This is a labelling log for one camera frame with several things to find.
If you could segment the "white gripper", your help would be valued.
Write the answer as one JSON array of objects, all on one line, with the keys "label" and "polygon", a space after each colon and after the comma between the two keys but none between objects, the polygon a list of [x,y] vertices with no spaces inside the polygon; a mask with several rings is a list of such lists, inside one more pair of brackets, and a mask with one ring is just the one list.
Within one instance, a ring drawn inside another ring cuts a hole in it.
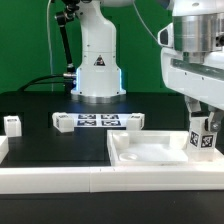
[{"label": "white gripper", "polygon": [[183,60],[180,52],[163,48],[161,69],[165,85],[186,95],[189,117],[203,115],[199,101],[213,106],[208,108],[205,129],[218,132],[224,118],[224,51],[207,53],[203,64],[190,64]]}]

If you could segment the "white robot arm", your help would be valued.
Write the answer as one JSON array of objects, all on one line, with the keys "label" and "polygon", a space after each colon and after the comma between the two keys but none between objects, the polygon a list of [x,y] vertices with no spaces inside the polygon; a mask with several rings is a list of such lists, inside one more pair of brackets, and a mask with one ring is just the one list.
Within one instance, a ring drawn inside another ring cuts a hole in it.
[{"label": "white robot arm", "polygon": [[[188,110],[209,106],[205,129],[216,132],[224,118],[224,0],[158,0],[172,12],[172,22],[159,31],[162,78],[166,87],[185,96]],[[135,0],[81,0],[82,63],[76,98],[108,102],[122,96],[116,64],[116,28],[102,7],[134,5]]]}]

